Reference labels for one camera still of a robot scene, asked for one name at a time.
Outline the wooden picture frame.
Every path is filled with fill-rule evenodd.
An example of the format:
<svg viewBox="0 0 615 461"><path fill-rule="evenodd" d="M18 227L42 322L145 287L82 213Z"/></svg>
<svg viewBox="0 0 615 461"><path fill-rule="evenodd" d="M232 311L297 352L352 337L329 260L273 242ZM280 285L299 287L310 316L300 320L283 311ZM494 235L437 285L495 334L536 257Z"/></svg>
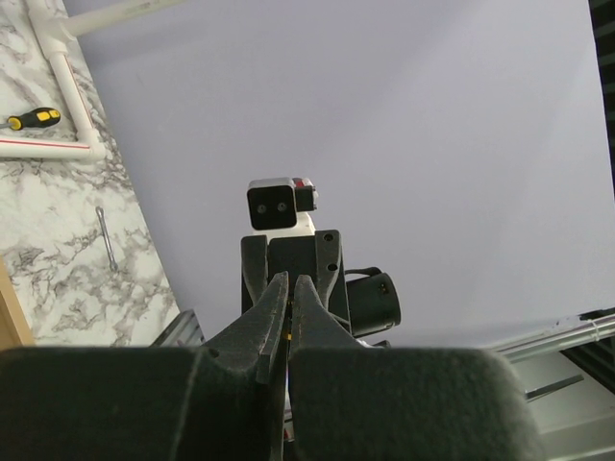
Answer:
<svg viewBox="0 0 615 461"><path fill-rule="evenodd" d="M31 347L34 336L27 323L4 261L0 263L1 350Z"/></svg>

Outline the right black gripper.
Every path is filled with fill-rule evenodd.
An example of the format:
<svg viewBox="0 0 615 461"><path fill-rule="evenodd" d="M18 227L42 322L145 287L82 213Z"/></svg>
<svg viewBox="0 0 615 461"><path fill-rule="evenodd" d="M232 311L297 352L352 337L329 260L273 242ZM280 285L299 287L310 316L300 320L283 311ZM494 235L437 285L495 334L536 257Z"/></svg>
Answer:
<svg viewBox="0 0 615 461"><path fill-rule="evenodd" d="M346 330L351 329L341 234L318 230L313 235L241 239L241 312L246 313L278 273L286 272L289 289L299 276L311 278L321 304Z"/></svg>

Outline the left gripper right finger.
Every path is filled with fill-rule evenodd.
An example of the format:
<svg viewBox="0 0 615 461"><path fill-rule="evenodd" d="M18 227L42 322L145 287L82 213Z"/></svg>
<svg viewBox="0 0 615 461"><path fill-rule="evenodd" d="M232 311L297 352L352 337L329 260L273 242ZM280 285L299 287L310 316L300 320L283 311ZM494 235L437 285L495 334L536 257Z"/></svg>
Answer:
<svg viewBox="0 0 615 461"><path fill-rule="evenodd" d="M477 349L367 348L294 290L289 394L301 460L542 460L509 363Z"/></svg>

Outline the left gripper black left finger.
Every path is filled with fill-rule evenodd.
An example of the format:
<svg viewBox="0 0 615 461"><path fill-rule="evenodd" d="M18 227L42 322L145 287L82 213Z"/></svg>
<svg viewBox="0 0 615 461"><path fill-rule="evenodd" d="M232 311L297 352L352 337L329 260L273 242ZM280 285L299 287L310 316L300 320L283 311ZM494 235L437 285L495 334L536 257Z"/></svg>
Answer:
<svg viewBox="0 0 615 461"><path fill-rule="evenodd" d="M279 460L287 274L198 347L1 355L5 460Z"/></svg>

